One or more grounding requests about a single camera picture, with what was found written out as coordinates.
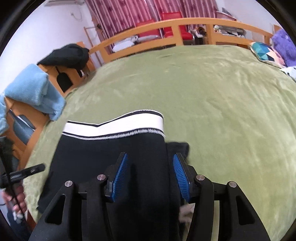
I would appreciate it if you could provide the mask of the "person left hand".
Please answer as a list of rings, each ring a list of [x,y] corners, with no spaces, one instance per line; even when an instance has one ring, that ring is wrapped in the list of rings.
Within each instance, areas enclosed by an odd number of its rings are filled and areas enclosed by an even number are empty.
[[[27,211],[27,204],[25,202],[26,195],[22,184],[15,188],[15,194],[16,198],[12,197],[6,190],[2,192],[2,198],[8,210],[15,213],[25,213]]]

